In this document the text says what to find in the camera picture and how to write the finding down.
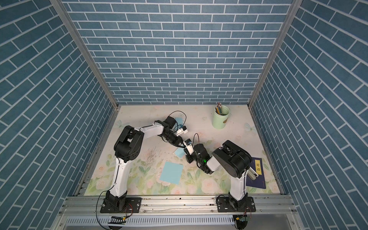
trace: blue sticky note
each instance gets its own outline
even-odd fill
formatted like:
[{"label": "blue sticky note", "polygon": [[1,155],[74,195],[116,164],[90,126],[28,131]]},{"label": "blue sticky note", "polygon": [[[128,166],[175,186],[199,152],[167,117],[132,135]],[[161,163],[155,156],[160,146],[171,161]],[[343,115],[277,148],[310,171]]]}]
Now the blue sticky note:
[{"label": "blue sticky note", "polygon": [[181,118],[181,117],[175,117],[175,120],[178,123],[178,126],[179,126],[178,129],[181,128],[183,126],[183,124],[184,124],[183,118]]},{"label": "blue sticky note", "polygon": [[181,173],[183,171],[184,165],[175,164],[166,161],[165,166],[163,167],[160,180],[166,181],[172,184],[179,184]]},{"label": "blue sticky note", "polygon": [[184,149],[183,148],[177,148],[177,150],[175,150],[174,152],[179,158],[182,158],[185,154]]}]

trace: ventilation grille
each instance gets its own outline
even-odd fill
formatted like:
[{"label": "ventilation grille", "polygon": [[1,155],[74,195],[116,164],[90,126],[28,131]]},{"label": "ventilation grille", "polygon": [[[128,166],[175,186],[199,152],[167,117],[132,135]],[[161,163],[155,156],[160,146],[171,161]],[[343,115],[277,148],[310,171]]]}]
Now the ventilation grille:
[{"label": "ventilation grille", "polygon": [[[103,226],[108,222],[114,222],[110,216],[99,217]],[[132,216],[127,219],[125,226],[130,227],[153,227],[171,225],[209,225],[209,224],[232,224],[232,215],[156,215],[156,216]],[[67,226],[98,226],[95,216],[69,216]],[[120,224],[109,224],[110,226],[121,226]]]}]

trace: pencil holder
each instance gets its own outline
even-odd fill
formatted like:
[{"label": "pencil holder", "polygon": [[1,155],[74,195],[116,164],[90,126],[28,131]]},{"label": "pencil holder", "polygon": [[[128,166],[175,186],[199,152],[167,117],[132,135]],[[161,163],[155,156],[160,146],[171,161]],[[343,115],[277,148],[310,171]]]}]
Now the pencil holder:
[{"label": "pencil holder", "polygon": [[220,130],[225,127],[227,119],[230,114],[230,109],[226,106],[222,106],[222,115],[217,114],[216,111],[213,111],[213,118],[212,118],[212,126],[216,129]]}]

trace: floral tablecloth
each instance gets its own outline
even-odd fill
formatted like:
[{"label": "floral tablecloth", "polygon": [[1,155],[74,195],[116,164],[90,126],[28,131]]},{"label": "floral tablecloth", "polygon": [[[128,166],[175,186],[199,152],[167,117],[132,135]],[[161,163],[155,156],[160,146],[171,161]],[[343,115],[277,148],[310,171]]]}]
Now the floral tablecloth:
[{"label": "floral tablecloth", "polygon": [[[111,187],[115,156],[113,146],[126,125],[141,127],[149,125],[154,120],[164,120],[171,112],[181,110],[186,113],[185,126],[188,133],[183,139],[190,138],[198,133],[199,140],[208,153],[221,146],[226,140],[231,140],[248,151],[253,157],[262,158],[263,173],[266,189],[248,187],[249,193],[279,193],[276,180],[271,171],[266,153],[255,130],[253,120],[247,106],[228,106],[231,116],[226,127],[216,130],[212,127],[211,119],[214,106],[123,106],[116,118],[101,157],[89,182],[85,196],[99,195]],[[182,117],[175,112],[172,117]],[[131,166],[128,178],[129,195],[156,195],[156,194],[224,194],[230,190],[230,175],[220,166],[211,175],[198,169],[195,162],[187,163],[185,156],[179,158],[174,151],[177,148],[165,143],[155,136],[145,139],[141,152]],[[178,185],[160,181],[160,176],[166,161],[182,164],[183,172]]]}]

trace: blue brick wallpaper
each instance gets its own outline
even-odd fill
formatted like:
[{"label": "blue brick wallpaper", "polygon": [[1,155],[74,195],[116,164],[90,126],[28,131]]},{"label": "blue brick wallpaper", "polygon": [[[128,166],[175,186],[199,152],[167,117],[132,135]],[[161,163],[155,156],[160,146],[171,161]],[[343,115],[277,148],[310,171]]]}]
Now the blue brick wallpaper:
[{"label": "blue brick wallpaper", "polygon": [[304,0],[253,107],[306,229],[368,229],[368,2]]},{"label": "blue brick wallpaper", "polygon": [[111,114],[50,2],[1,0],[1,230],[51,227]]},{"label": "blue brick wallpaper", "polygon": [[119,104],[247,104],[291,0],[63,3]]}]

